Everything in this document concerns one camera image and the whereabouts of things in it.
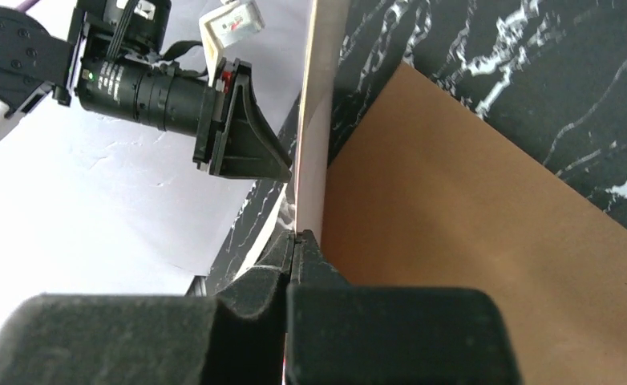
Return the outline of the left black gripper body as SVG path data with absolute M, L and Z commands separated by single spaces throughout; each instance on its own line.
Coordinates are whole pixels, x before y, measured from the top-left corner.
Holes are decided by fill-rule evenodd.
M 291 176 L 292 160 L 257 105 L 251 65 L 219 59 L 202 71 L 179 58 L 208 38 L 163 48 L 169 1 L 79 1 L 68 39 L 69 89 L 87 111 L 195 140 L 192 159 L 213 176 Z

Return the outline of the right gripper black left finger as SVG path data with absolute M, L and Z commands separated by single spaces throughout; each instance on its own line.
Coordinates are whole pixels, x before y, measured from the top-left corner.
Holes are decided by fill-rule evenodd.
M 0 384 L 279 384 L 295 241 L 212 296 L 30 298 L 0 330 Z

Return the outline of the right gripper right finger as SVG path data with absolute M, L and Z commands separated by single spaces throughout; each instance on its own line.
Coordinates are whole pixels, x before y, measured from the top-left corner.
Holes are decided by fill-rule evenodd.
M 314 235 L 293 235 L 289 384 L 518 384 L 492 298 L 463 287 L 355 286 Z

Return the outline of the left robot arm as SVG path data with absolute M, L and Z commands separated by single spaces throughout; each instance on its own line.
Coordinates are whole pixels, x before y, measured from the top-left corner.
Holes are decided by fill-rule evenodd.
M 79 1 L 66 39 L 25 6 L 0 6 L 0 141 L 47 96 L 195 140 L 198 168 L 228 179 L 291 176 L 289 153 L 257 105 L 251 65 L 225 48 L 264 27 L 252 1 L 224 1 L 200 38 L 162 47 L 169 1 Z

